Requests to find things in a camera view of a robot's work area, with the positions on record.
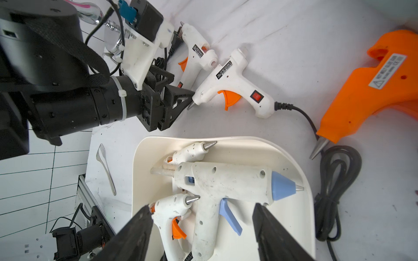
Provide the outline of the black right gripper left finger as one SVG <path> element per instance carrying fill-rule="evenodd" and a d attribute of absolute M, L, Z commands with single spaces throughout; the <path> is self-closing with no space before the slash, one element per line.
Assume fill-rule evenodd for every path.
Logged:
<path fill-rule="evenodd" d="M 153 227 L 150 207 L 142 207 L 93 260 L 143 261 L 146 258 Z"/>

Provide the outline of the large white glue gun blue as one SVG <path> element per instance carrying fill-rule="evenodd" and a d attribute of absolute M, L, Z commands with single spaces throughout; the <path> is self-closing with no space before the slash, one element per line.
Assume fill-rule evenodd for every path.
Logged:
<path fill-rule="evenodd" d="M 212 257 L 221 214 L 237 234 L 242 233 L 228 199 L 270 205 L 304 189 L 267 166 L 183 162 L 174 169 L 153 167 L 150 172 L 173 177 L 177 187 L 200 197 L 192 242 L 196 261 Z"/>

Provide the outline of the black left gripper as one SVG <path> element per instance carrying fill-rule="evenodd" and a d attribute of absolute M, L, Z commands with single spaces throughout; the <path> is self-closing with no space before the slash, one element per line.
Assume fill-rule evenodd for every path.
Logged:
<path fill-rule="evenodd" d="M 151 65 L 140 91 L 142 112 L 138 115 L 149 132 L 170 128 L 193 102 L 195 92 L 171 85 L 173 80 L 173 74 Z"/>

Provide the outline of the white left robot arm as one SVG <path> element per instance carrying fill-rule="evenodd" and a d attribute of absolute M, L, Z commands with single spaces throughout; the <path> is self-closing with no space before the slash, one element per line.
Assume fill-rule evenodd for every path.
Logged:
<path fill-rule="evenodd" d="M 82 37 L 80 21 L 119 33 L 110 70 Z M 61 146 L 62 136 L 139 118 L 149 132 L 169 128 L 193 91 L 155 61 L 173 26 L 148 1 L 110 1 L 103 14 L 74 1 L 1 2 L 1 159 L 29 153 L 29 131 Z"/>

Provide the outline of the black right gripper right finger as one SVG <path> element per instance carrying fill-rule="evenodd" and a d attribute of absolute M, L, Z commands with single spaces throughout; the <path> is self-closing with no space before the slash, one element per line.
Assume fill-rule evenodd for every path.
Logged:
<path fill-rule="evenodd" d="M 255 205 L 252 220 L 261 261 L 313 260 L 265 206 Z"/>

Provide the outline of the white glue gun orange trigger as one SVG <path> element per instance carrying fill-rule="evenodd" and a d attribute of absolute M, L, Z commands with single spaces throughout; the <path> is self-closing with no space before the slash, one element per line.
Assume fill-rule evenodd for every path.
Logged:
<path fill-rule="evenodd" d="M 168 261 L 182 261 L 186 258 L 179 240 L 186 239 L 187 235 L 179 227 L 177 221 L 187 218 L 191 213 L 192 203 L 199 199 L 199 196 L 191 196 L 190 194 L 175 194 L 150 205 L 152 219 L 159 229 Z"/>

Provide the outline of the small white glue gun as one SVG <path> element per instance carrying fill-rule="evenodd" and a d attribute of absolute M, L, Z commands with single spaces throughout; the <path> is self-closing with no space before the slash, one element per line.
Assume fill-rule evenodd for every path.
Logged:
<path fill-rule="evenodd" d="M 183 162 L 202 161 L 205 155 L 209 152 L 209 149 L 216 143 L 217 141 L 195 142 L 183 149 L 180 149 L 179 151 L 174 152 L 172 156 L 168 156 L 164 160 L 164 164 L 177 166 Z"/>

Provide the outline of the small mint glue gun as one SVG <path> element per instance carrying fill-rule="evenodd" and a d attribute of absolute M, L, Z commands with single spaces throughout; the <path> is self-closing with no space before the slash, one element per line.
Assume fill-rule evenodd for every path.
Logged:
<path fill-rule="evenodd" d="M 201 70 L 211 71 L 218 64 L 218 56 L 195 27 L 184 22 L 180 24 L 179 29 L 174 32 L 168 58 L 174 55 L 182 43 L 186 44 L 188 56 L 179 62 L 183 74 L 177 86 L 191 89 Z"/>

